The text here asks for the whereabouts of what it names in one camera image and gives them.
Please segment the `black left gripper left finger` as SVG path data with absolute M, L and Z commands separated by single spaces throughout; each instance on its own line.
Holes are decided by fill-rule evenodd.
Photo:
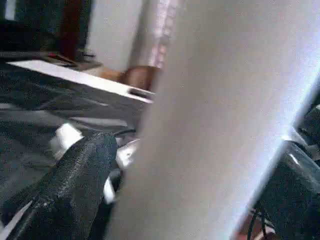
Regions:
M 1 206 L 2 240 L 86 240 L 116 169 L 117 141 L 97 132 L 72 145 L 37 183 Z

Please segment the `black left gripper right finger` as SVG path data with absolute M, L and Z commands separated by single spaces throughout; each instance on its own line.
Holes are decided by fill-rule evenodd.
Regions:
M 281 239 L 320 238 L 320 167 L 296 144 L 284 146 L 259 202 Z

